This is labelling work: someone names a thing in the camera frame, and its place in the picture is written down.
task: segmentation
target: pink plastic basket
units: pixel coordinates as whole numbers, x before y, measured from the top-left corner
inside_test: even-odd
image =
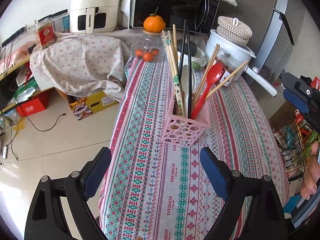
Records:
[[[171,93],[166,124],[161,141],[181,147],[190,147],[203,133],[204,129],[210,128],[209,103],[205,101],[197,120],[179,117],[172,114],[174,92]]]

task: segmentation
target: lime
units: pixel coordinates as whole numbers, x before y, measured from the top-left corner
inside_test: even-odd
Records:
[[[201,69],[201,66],[198,62],[192,61],[191,62],[191,67],[194,71],[199,71]]]

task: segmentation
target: human hand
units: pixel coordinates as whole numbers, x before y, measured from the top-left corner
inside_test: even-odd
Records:
[[[319,143],[314,142],[311,146],[311,156],[308,161],[308,168],[303,174],[303,182],[301,184],[300,194],[301,197],[308,200],[310,195],[313,195],[317,191],[317,181],[320,178],[320,165],[316,158]]]

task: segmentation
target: red plastic spoon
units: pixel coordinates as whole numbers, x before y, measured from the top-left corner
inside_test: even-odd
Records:
[[[200,97],[199,101],[196,103],[195,108],[192,110],[191,119],[195,120],[197,115],[200,113],[200,110],[204,104],[205,98],[207,97],[210,88],[215,84],[218,79],[221,77],[223,71],[223,64],[218,62],[214,64],[208,71],[206,81],[207,87],[205,88],[204,93]]]

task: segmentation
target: red box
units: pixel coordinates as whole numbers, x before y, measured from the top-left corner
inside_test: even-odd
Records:
[[[47,109],[49,102],[50,90],[44,91],[41,94],[34,97],[32,100],[21,104],[21,107],[17,106],[18,113],[25,117],[26,115],[32,115]]]

